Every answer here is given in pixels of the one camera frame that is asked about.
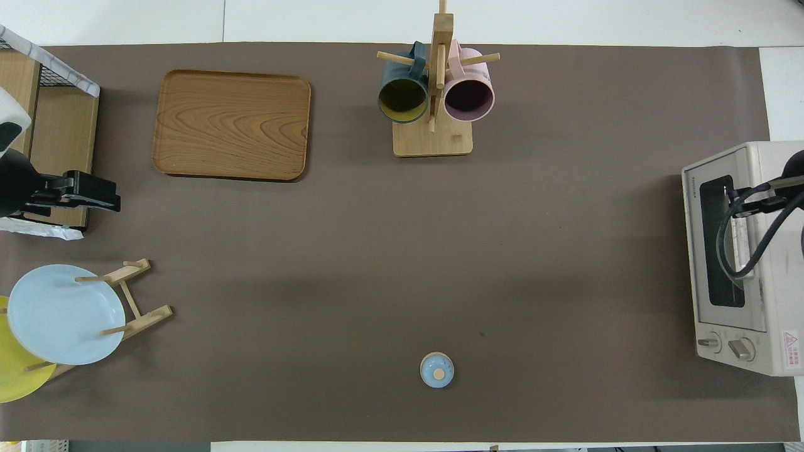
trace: toaster oven window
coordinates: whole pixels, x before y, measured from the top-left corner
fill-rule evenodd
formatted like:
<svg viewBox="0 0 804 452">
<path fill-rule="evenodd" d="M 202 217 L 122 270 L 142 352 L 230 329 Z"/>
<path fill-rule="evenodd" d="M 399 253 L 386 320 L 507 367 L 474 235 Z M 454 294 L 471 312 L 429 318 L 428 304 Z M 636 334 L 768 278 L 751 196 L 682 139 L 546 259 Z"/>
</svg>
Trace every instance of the toaster oven window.
<svg viewBox="0 0 804 452">
<path fill-rule="evenodd" d="M 718 179 L 702 183 L 699 188 L 701 200 L 701 217 L 703 222 L 703 248 L 706 252 L 706 273 L 709 283 L 709 302 L 715 306 L 743 307 L 745 306 L 745 293 L 740 287 L 734 285 L 731 279 L 723 273 L 717 260 L 717 229 L 723 216 L 728 210 L 728 196 L 726 189 L 732 190 L 734 181 L 727 175 Z M 731 225 L 726 230 L 726 254 L 729 258 L 734 256 Z"/>
</svg>

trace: pink mug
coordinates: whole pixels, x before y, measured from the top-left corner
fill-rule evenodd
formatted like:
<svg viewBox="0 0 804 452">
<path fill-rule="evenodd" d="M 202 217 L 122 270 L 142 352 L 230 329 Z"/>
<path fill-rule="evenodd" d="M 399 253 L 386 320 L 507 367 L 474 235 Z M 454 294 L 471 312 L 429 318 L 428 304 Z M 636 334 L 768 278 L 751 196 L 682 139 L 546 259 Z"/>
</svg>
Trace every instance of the pink mug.
<svg viewBox="0 0 804 452">
<path fill-rule="evenodd" d="M 477 121 L 494 107 L 489 66 L 486 63 L 461 66 L 461 60 L 482 55 L 473 48 L 461 48 L 457 39 L 449 46 L 448 70 L 444 83 L 444 107 L 458 121 Z"/>
</svg>

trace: light blue plate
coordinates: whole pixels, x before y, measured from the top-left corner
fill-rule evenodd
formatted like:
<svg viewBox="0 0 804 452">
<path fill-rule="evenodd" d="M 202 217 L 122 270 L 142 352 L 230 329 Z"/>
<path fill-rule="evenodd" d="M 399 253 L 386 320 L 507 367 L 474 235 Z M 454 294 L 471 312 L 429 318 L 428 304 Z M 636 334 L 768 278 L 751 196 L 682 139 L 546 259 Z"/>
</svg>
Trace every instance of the light blue plate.
<svg viewBox="0 0 804 452">
<path fill-rule="evenodd" d="M 30 353 L 58 364 L 90 364 L 120 345 L 123 333 L 101 331 L 125 325 L 120 298 L 96 276 L 73 265 L 45 265 L 17 281 L 8 300 L 8 323 Z"/>
</svg>

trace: dark green mug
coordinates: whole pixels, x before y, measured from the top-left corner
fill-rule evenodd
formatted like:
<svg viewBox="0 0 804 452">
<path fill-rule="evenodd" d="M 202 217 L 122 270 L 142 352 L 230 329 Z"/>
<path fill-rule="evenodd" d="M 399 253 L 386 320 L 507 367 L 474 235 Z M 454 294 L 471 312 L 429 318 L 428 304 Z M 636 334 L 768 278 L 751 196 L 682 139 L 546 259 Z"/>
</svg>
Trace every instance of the dark green mug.
<svg viewBox="0 0 804 452">
<path fill-rule="evenodd" d="M 425 53 L 425 45 L 416 41 L 410 52 L 397 54 L 413 59 L 413 66 L 385 62 L 377 105 L 379 111 L 391 121 L 404 124 L 425 114 L 428 98 Z"/>
</svg>

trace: black cable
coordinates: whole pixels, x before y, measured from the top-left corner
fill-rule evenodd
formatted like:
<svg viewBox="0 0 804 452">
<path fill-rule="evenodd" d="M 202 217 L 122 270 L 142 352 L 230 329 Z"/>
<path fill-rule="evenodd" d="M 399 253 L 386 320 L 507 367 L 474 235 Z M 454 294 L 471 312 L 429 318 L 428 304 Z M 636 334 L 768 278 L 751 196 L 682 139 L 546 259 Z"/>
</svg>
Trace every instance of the black cable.
<svg viewBox="0 0 804 452">
<path fill-rule="evenodd" d="M 768 244 L 770 240 L 773 239 L 773 236 L 776 235 L 776 232 L 781 227 L 781 224 L 790 216 L 793 211 L 801 206 L 804 206 L 804 191 L 799 193 L 794 197 L 787 206 L 782 209 L 779 213 L 779 216 L 773 221 L 773 223 L 768 227 L 768 231 L 765 232 L 765 235 L 762 236 L 762 239 L 759 241 L 756 249 L 754 249 L 753 254 L 749 258 L 749 261 L 745 264 L 741 270 L 736 271 L 732 268 L 732 266 L 728 263 L 728 258 L 726 257 L 726 247 L 724 243 L 724 236 L 726 234 L 726 228 L 728 226 L 728 222 L 732 218 L 732 216 L 737 212 L 737 210 L 742 206 L 746 199 L 759 193 L 761 191 L 767 191 L 770 189 L 770 184 L 762 183 L 757 185 L 756 187 L 746 191 L 743 195 L 739 198 L 735 199 L 732 202 L 732 206 L 726 212 L 726 215 L 723 218 L 723 222 L 720 224 L 720 228 L 717 230 L 717 238 L 716 238 L 716 247 L 717 247 L 717 260 L 720 263 L 720 268 L 732 279 L 737 279 L 744 277 L 745 275 L 751 273 L 754 266 L 757 265 L 760 257 L 762 257 L 762 253 L 765 252 L 765 249 L 768 248 Z"/>
</svg>

